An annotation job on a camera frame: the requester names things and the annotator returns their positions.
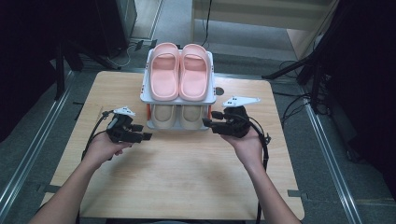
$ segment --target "gray floor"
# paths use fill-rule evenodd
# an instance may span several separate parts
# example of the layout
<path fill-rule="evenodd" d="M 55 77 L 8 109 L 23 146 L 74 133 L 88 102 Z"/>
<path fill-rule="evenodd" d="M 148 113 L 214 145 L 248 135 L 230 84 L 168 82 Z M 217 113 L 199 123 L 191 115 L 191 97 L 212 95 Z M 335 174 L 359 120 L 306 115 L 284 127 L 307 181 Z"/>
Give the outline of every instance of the gray floor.
<path fill-rule="evenodd" d="M 153 39 L 158 39 L 158 43 L 169 41 L 180 46 L 188 44 L 191 22 L 189 8 L 191 8 L 190 1 L 164 0 Z M 202 22 L 196 21 L 195 27 L 196 43 L 202 43 L 204 30 L 199 29 L 202 27 Z M 218 76 L 235 77 L 225 74 L 239 74 L 237 77 L 240 78 L 260 79 L 260 75 L 269 75 L 279 69 L 282 62 L 295 60 L 287 33 L 283 29 L 211 21 L 207 42 L 208 45 L 205 46 L 214 53 L 215 72 Z M 138 71 L 136 68 L 143 68 L 148 50 L 147 46 L 139 51 L 130 49 L 131 62 L 121 71 Z M 113 62 L 119 64 L 127 61 L 126 53 L 113 59 Z M 70 92 L 64 107 L 43 143 L 32 171 L 21 186 L 5 223 L 26 223 L 40 205 L 44 193 L 37 190 L 41 185 L 50 182 L 76 123 L 75 118 L 80 105 L 75 105 L 73 102 L 85 101 L 96 74 L 103 70 L 100 65 L 88 59 L 84 58 L 84 63 L 86 66 L 82 72 L 70 75 L 72 77 L 68 82 Z M 272 88 L 273 91 L 289 94 L 302 93 L 302 87 L 297 85 L 292 77 L 284 76 L 272 81 Z M 39 124 L 45 119 L 54 103 L 54 95 L 55 86 L 43 94 L 11 136 L 0 144 L 0 153 L 6 155 L 0 163 L 1 189 L 7 185 L 19 161 L 34 140 L 40 128 Z M 278 94 L 275 94 L 275 98 L 280 117 L 289 103 L 295 99 Z M 303 103 L 304 101 L 299 101 L 298 104 L 293 105 L 293 108 Z M 318 133 L 312 126 L 308 112 L 309 110 L 304 109 L 289 118 L 284 128 L 297 184 L 302 193 L 304 223 L 352 223 L 347 218 L 339 190 L 334 183 L 334 176 L 330 172 L 329 163 L 326 161 Z M 396 204 L 391 199 L 381 174 L 370 164 L 349 161 L 344 143 L 332 123 L 332 118 L 329 116 L 316 116 L 316 118 L 326 133 L 336 165 L 357 206 L 361 221 L 356 223 L 396 223 Z M 142 220 L 128 220 L 129 223 L 137 221 Z M 82 223 L 105 222 L 102 219 L 91 218 L 82 220 Z"/>

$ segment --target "wooden table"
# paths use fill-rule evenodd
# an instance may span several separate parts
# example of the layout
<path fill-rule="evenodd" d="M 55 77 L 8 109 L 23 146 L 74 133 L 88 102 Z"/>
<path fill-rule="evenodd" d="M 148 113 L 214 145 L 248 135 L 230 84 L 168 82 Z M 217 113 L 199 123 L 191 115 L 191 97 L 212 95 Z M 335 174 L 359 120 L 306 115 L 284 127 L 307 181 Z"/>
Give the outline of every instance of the wooden table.
<path fill-rule="evenodd" d="M 134 73 L 97 75 L 51 185 L 61 186 L 78 166 L 102 111 L 128 105 L 136 113 L 134 123 L 146 124 L 147 107 L 139 97 L 142 80 L 142 74 Z M 298 187 L 270 84 L 216 77 L 216 86 L 225 92 L 212 110 L 222 111 L 221 104 L 233 95 L 262 99 L 246 105 L 246 110 L 272 137 L 268 175 L 296 216 L 303 218 L 301 199 L 288 196 L 288 190 Z M 98 131 L 110 121 L 111 116 Z M 144 131 L 153 133 L 150 141 L 125 149 L 94 174 L 81 205 L 82 217 L 255 219 L 258 200 L 248 173 L 233 148 L 217 134 L 147 127 Z M 47 193 L 43 203 L 50 196 Z"/>

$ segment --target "white shoe rack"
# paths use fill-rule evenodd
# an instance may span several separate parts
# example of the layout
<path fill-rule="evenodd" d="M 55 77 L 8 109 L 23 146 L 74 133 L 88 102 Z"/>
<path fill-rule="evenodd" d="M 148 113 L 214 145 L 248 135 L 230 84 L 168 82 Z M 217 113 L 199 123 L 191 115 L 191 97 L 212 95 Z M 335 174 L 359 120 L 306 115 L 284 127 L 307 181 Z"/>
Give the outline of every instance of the white shoe rack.
<path fill-rule="evenodd" d="M 172 101 L 156 101 L 151 97 L 151 85 L 149 82 L 149 58 L 151 55 L 152 49 L 148 52 L 148 60 L 146 61 L 146 68 L 145 68 L 145 75 L 143 77 L 143 84 L 142 84 L 142 89 L 140 91 L 140 99 L 143 103 L 146 103 L 149 105 L 149 110 L 147 113 L 150 113 L 148 117 L 151 117 L 151 108 L 152 105 L 177 105 L 177 113 L 176 113 L 176 122 L 174 126 L 170 129 L 159 129 L 154 126 L 153 122 L 151 119 L 147 121 L 147 126 L 150 129 L 155 129 L 155 130 L 185 130 L 179 121 L 179 118 L 181 116 L 181 107 L 183 105 L 202 105 L 204 106 L 204 116 L 205 118 L 209 118 L 209 113 L 210 113 L 210 107 L 216 102 L 216 86 L 215 86 L 215 75 L 214 75 L 214 66 L 213 66 L 213 55 L 210 51 L 207 51 L 207 55 L 209 56 L 210 59 L 210 74 L 208 78 L 208 83 L 207 83 L 207 90 L 206 90 L 206 98 L 203 101 L 186 101 L 182 99 L 180 96 L 178 96 L 175 100 Z M 202 125 L 202 127 L 196 131 L 204 131 L 207 130 L 208 128 Z"/>

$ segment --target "person's hand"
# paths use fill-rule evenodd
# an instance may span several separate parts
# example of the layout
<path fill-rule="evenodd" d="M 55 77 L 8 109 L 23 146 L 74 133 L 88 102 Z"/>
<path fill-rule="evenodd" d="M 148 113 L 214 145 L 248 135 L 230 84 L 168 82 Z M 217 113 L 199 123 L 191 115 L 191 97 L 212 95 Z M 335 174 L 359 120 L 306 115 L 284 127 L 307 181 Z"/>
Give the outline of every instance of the person's hand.
<path fill-rule="evenodd" d="M 107 133 L 99 133 L 92 139 L 83 162 L 98 169 L 103 162 L 110 159 L 113 155 L 118 156 L 122 154 L 124 148 L 131 146 L 132 143 L 113 143 Z"/>
<path fill-rule="evenodd" d="M 220 136 L 233 146 L 236 156 L 247 169 L 262 166 L 262 143 L 253 128 L 242 138 L 222 134 Z"/>

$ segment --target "metal rail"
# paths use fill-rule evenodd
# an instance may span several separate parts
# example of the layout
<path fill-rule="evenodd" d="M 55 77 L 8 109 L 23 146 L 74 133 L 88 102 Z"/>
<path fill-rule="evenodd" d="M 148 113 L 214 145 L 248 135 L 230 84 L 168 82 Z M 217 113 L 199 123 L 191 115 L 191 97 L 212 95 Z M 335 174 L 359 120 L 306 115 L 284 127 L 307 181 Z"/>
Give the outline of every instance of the metal rail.
<path fill-rule="evenodd" d="M 323 130 L 320 119 L 318 115 L 314 113 L 314 110 L 311 108 L 310 104 L 307 104 L 305 108 L 308 113 L 308 117 L 311 120 L 315 134 L 317 135 L 320 148 L 323 152 L 324 159 L 332 176 L 332 181 L 334 182 L 335 188 L 337 189 L 341 204 L 344 206 L 346 217 L 349 220 L 349 223 L 362 223 L 361 215 L 359 214 L 358 208 L 349 190 L 347 182 L 344 179 L 340 167 L 338 166 L 337 160 L 332 153 L 332 146 Z"/>
<path fill-rule="evenodd" d="M 15 171 L 14 175 L 9 180 L 5 190 L 1 194 L 0 223 L 3 223 L 5 221 L 11 205 L 14 203 L 26 177 L 28 176 L 30 170 L 32 169 L 32 166 L 35 163 L 35 159 L 40 153 L 40 150 L 44 145 L 50 133 L 50 130 L 52 129 L 53 124 L 55 123 L 62 108 L 64 107 L 64 102 L 66 101 L 69 95 L 70 88 L 74 80 L 75 80 L 75 74 L 73 72 L 69 72 L 65 81 L 67 88 L 64 91 L 64 94 L 60 97 L 58 101 L 53 103 L 51 109 L 49 110 L 48 115 L 46 116 L 45 120 L 40 126 L 40 129 L 35 135 L 34 140 L 32 141 L 31 145 L 24 154 L 20 164 L 18 165 L 17 170 Z"/>

